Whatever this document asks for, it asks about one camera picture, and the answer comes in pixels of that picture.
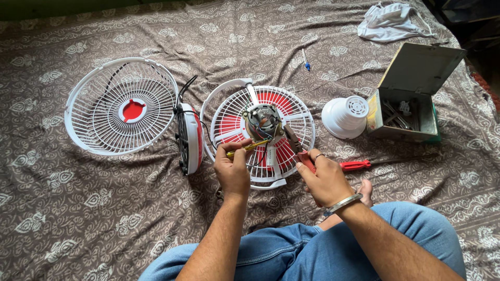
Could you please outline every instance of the blue jeans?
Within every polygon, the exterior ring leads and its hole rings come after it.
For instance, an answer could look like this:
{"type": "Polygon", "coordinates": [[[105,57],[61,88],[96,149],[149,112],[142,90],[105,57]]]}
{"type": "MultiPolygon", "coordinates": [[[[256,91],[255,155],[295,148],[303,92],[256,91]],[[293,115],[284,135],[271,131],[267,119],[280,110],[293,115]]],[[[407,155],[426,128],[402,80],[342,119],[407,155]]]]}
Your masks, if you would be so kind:
{"type": "MultiPolygon", "coordinates": [[[[371,209],[466,279],[457,233],[444,216],[409,202],[388,202],[371,209]]],[[[139,280],[174,280],[197,245],[180,245],[164,252],[139,280]]],[[[326,231],[297,223],[243,236],[234,280],[372,281],[379,276],[344,222],[326,231]]]]}

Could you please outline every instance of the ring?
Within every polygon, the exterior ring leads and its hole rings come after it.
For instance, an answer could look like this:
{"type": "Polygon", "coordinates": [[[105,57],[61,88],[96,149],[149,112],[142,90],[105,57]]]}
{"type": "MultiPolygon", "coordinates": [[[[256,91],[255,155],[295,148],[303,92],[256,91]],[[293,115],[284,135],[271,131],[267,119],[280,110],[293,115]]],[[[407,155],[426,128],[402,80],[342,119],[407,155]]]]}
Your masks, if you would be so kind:
{"type": "Polygon", "coordinates": [[[314,157],[314,162],[316,162],[316,158],[318,158],[319,156],[322,156],[322,155],[323,155],[324,157],[328,158],[328,156],[326,156],[325,154],[320,153],[320,154],[316,155],[316,157],[314,157]]]}

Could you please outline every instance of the yellow screwdriver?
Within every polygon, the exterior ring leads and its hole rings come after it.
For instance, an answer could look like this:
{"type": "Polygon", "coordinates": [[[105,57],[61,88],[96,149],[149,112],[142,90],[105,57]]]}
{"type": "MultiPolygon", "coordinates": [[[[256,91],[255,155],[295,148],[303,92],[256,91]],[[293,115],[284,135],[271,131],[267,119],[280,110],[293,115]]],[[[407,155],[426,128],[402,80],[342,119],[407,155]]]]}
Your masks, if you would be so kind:
{"type": "MultiPolygon", "coordinates": [[[[271,141],[270,139],[265,139],[265,140],[257,142],[257,143],[252,143],[252,144],[249,144],[247,146],[243,146],[242,149],[249,151],[249,150],[254,149],[257,146],[263,145],[263,144],[268,143],[270,141],[271,141]]],[[[227,158],[229,158],[229,159],[233,158],[235,156],[235,152],[236,152],[236,150],[229,151],[228,153],[226,153],[227,158]]]]}

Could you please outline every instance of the red screwdriver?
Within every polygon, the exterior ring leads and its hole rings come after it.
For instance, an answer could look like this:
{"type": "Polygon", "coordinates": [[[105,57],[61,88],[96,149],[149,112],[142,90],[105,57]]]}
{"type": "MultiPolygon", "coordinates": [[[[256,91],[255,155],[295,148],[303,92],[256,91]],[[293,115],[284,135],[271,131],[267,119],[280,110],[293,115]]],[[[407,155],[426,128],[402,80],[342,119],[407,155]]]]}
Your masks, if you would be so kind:
{"type": "Polygon", "coordinates": [[[385,164],[385,163],[399,163],[399,162],[406,162],[406,161],[411,161],[411,160],[418,160],[418,159],[424,159],[424,158],[433,158],[439,156],[438,153],[431,153],[427,155],[421,155],[421,156],[415,156],[415,157],[409,157],[409,158],[399,158],[399,159],[389,159],[389,160],[364,160],[364,161],[352,161],[352,162],[340,162],[340,167],[342,168],[343,172],[347,171],[354,171],[354,170],[360,170],[360,169],[368,169],[373,165],[380,165],[380,164],[385,164]]]}

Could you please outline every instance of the blue screwdriver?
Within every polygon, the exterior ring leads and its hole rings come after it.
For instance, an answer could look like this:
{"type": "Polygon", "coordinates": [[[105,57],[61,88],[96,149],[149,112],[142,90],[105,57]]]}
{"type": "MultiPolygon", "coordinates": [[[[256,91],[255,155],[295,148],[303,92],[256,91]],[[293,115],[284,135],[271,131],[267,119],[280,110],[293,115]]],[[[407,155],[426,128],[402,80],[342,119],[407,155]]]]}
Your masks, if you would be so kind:
{"type": "Polygon", "coordinates": [[[302,48],[302,55],[304,55],[304,63],[305,63],[304,67],[307,68],[307,71],[311,71],[311,65],[308,62],[304,48],[302,48]]]}

